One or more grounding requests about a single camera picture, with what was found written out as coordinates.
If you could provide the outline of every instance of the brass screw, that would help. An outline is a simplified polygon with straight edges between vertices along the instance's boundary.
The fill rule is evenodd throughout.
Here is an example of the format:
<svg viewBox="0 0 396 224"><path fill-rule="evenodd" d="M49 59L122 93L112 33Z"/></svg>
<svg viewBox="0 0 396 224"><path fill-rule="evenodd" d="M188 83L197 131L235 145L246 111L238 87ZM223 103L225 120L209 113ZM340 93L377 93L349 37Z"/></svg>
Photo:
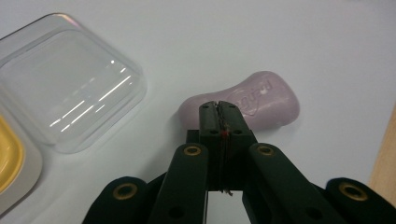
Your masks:
<svg viewBox="0 0 396 224"><path fill-rule="evenodd" d="M134 197L137 193L137 185L133 183L125 183L118 185L113 190L113 197L117 200L127 200Z"/></svg>
<svg viewBox="0 0 396 224"><path fill-rule="evenodd" d="M199 147L186 147L184 148L184 154L188 156L198 156L201 154L201 149Z"/></svg>
<svg viewBox="0 0 396 224"><path fill-rule="evenodd" d="M263 156L272 156L274 155L274 150L271 149L270 147L265 147L265 146L258 146L257 150L263 155Z"/></svg>
<svg viewBox="0 0 396 224"><path fill-rule="evenodd" d="M348 198L355 200L355 201L359 201L359 202L363 202L366 201L369 196L367 195L366 192L364 192L364 190L362 190L361 188L347 183L347 182L342 182L339 186L338 189Z"/></svg>

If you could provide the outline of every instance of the soap bar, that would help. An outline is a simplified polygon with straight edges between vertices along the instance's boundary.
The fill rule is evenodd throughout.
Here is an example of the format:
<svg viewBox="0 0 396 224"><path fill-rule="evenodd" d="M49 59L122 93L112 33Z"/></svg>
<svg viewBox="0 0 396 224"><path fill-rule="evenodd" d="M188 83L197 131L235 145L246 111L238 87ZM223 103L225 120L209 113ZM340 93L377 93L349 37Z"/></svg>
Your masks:
<svg viewBox="0 0 396 224"><path fill-rule="evenodd" d="M295 121L300 105L289 85L277 74L257 72L227 90L192 96L178 109L183 127L199 129L199 106L209 101L237 105L253 131L273 129Z"/></svg>

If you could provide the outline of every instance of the clear plastic container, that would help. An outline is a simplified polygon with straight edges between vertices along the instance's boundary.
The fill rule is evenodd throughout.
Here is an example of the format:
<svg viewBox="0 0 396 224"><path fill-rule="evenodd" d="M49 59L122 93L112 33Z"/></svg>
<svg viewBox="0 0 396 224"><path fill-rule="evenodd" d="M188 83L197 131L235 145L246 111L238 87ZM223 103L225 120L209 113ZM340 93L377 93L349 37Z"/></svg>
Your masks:
<svg viewBox="0 0 396 224"><path fill-rule="evenodd" d="M142 71L64 14L0 40L0 106L38 144L91 145L147 90Z"/></svg>

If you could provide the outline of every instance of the purple soap bar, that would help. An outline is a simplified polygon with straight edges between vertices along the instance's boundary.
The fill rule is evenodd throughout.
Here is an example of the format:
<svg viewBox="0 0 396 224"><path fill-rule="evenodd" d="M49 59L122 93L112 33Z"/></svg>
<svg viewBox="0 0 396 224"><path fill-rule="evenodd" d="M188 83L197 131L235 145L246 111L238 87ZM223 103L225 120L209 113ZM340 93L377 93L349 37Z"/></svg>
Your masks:
<svg viewBox="0 0 396 224"><path fill-rule="evenodd" d="M178 109L187 130L199 129L199 106L209 101L227 101L239 107L251 130L284 126L300 113L297 97L289 85L273 72L257 72L224 91L192 96Z"/></svg>

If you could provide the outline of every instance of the wooden edge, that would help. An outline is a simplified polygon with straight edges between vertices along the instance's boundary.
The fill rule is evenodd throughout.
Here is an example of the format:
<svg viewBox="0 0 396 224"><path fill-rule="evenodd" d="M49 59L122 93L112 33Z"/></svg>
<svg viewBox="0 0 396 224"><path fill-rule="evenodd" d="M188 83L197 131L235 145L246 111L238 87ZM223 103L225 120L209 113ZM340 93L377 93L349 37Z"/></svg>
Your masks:
<svg viewBox="0 0 396 224"><path fill-rule="evenodd" d="M369 186L396 206L396 105L378 151Z"/></svg>

